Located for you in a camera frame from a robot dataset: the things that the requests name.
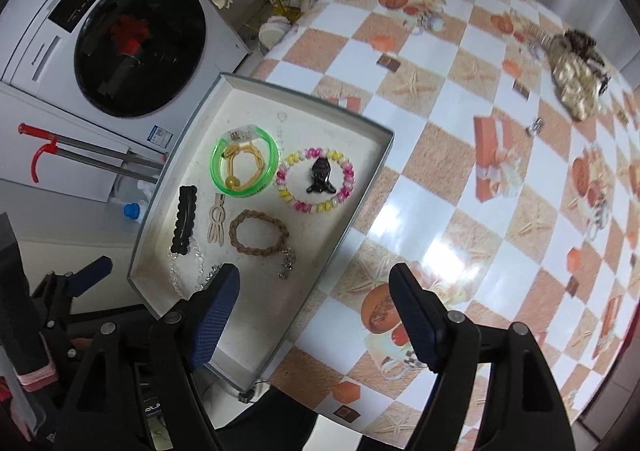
brown braided bracelet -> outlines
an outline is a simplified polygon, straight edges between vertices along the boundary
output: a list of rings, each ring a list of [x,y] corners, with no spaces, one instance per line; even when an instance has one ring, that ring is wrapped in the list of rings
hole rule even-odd
[[[278,243],[271,247],[267,247],[266,249],[254,249],[252,247],[245,247],[242,245],[242,243],[238,241],[238,226],[247,218],[255,218],[275,225],[281,233]],[[287,241],[287,238],[289,238],[287,226],[277,218],[271,218],[260,211],[245,209],[229,224],[229,242],[239,253],[249,254],[250,256],[271,256],[271,254],[279,253],[285,249],[285,242]]]

white washing machine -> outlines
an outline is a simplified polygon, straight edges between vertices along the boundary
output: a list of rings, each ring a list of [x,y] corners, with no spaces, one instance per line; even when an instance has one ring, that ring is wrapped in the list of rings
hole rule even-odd
[[[9,0],[0,14],[2,81],[161,153],[246,54],[209,0]]]

black round door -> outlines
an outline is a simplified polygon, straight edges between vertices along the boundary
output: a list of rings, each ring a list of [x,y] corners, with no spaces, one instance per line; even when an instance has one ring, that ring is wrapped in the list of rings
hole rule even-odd
[[[205,36],[198,0],[100,0],[76,43],[78,85],[106,114],[149,114],[187,84]]]

pink and yellow beaded bracelet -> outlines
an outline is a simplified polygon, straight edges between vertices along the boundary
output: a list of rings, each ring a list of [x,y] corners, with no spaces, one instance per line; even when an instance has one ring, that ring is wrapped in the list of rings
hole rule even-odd
[[[289,171],[289,168],[302,160],[318,159],[322,157],[328,160],[333,160],[342,168],[344,180],[340,190],[331,200],[326,200],[317,204],[296,199],[289,192],[289,189],[287,189],[287,172]],[[293,152],[292,154],[287,155],[287,157],[284,157],[283,161],[280,163],[276,172],[276,186],[278,187],[280,196],[284,202],[291,204],[296,211],[300,211],[302,213],[322,213],[331,211],[331,209],[336,208],[349,198],[353,191],[354,182],[353,164],[349,162],[349,159],[341,152],[329,149],[324,150],[322,148],[307,148],[306,150],[300,150],[299,152]]]

table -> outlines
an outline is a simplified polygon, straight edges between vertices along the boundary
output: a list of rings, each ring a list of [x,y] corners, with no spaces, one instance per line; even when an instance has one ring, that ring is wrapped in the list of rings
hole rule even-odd
[[[429,30],[416,28],[421,11],[431,13]],[[611,67],[606,113],[572,123],[544,55],[523,34],[531,24],[551,34],[567,28],[533,0],[320,0],[254,73],[396,133],[266,378],[397,447],[435,376],[397,319],[384,309],[372,317],[394,263],[406,262],[424,288],[476,323],[525,322],[570,421],[606,375],[636,309],[632,90]],[[376,64],[380,50],[399,60],[396,72]],[[545,126],[531,137],[526,127],[538,117]],[[488,372],[478,369],[461,450],[473,447]]]

